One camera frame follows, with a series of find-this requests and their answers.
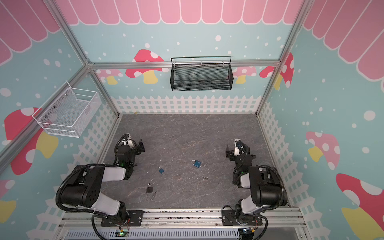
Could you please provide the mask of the black padlock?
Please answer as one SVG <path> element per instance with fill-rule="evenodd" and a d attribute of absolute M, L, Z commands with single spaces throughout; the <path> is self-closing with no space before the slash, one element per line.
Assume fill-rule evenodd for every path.
<path fill-rule="evenodd" d="M 153 186 L 152 184 L 148 184 L 147 188 L 146 188 L 146 193 L 149 194 L 149 193 L 152 193 L 153 192 Z"/>

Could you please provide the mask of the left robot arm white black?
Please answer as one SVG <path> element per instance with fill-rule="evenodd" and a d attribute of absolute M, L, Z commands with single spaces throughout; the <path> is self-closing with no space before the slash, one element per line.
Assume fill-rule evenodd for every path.
<path fill-rule="evenodd" d="M 114 149 L 112 165 L 77 165 L 63 180 L 56 193 L 56 205 L 66 212 L 91 213 L 116 226 L 130 220 L 126 204 L 101 192 L 102 183 L 127 181 L 136 166 L 136 156 L 145 152 L 143 141 L 136 142 L 130 134 L 122 135 Z"/>

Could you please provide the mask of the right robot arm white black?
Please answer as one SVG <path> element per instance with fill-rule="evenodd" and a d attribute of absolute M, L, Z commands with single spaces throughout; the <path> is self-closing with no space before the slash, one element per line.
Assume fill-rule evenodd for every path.
<path fill-rule="evenodd" d="M 232 184 L 249 189 L 250 195 L 236 204 L 234 209 L 222 208 L 224 226 L 261 226 L 261 213 L 285 206 L 287 191 L 276 168 L 268 165 L 253 166 L 256 155 L 240 139 L 234 141 L 234 149 L 226 148 L 226 158 L 235 163 Z"/>

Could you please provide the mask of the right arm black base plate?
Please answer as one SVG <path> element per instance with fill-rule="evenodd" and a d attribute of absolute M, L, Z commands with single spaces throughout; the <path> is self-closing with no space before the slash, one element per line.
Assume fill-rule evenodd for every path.
<path fill-rule="evenodd" d="M 222 210 L 223 226 L 262 226 L 261 218 L 256 218 L 253 215 L 246 215 L 242 212 L 237 212 L 231 209 Z"/>

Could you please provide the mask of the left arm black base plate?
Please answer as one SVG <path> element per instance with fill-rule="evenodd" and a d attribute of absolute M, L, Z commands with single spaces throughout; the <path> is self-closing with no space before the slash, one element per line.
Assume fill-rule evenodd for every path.
<path fill-rule="evenodd" d="M 102 227 L 140 227 L 143 220 L 144 211 L 130 210 L 127 211 L 127 217 L 122 219 L 118 216 L 108 216 L 102 219 Z"/>

